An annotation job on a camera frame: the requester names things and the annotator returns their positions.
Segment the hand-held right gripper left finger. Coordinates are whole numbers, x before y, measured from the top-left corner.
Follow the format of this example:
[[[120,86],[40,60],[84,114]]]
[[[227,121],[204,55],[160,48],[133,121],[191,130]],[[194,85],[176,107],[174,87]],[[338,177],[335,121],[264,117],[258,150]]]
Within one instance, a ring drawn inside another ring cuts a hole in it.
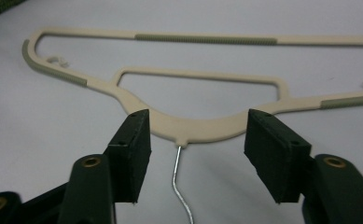
[[[149,110],[131,113],[105,150],[114,203],[136,203],[151,155]]]

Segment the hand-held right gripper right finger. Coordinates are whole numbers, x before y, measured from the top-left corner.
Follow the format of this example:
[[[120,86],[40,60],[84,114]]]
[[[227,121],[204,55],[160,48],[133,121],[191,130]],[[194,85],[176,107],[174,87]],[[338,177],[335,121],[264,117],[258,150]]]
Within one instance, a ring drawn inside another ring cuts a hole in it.
[[[276,203],[297,203],[312,145],[276,116],[248,111],[244,154]]]

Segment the beige plastic clothes hanger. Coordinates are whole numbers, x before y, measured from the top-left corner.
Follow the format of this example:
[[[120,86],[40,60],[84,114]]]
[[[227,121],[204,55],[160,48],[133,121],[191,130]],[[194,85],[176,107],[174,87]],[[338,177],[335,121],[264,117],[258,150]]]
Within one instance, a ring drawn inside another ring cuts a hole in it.
[[[272,85],[277,89],[277,100],[259,105],[258,110],[271,115],[332,109],[363,105],[363,91],[293,98],[288,93],[287,84],[278,77],[234,75],[223,73],[198,72],[191,70],[159,69],[149,67],[125,67],[109,81],[88,76],[69,69],[58,57],[43,58],[37,55],[36,45],[46,35],[72,36],[78,38],[123,39],[135,41],[217,44],[217,45],[256,45],[256,46],[308,46],[308,47],[363,47],[363,35],[207,35],[175,33],[139,33],[134,31],[109,31],[82,28],[49,27],[34,32],[24,40],[22,56],[34,70],[75,83],[79,86],[101,92],[117,99],[123,109],[131,114],[147,109],[151,113],[151,131],[158,137],[175,142],[178,147],[189,144],[212,143],[227,140],[246,132],[248,122],[245,111],[219,119],[183,119],[160,112],[140,98],[119,86],[121,77],[127,73],[234,81]]]

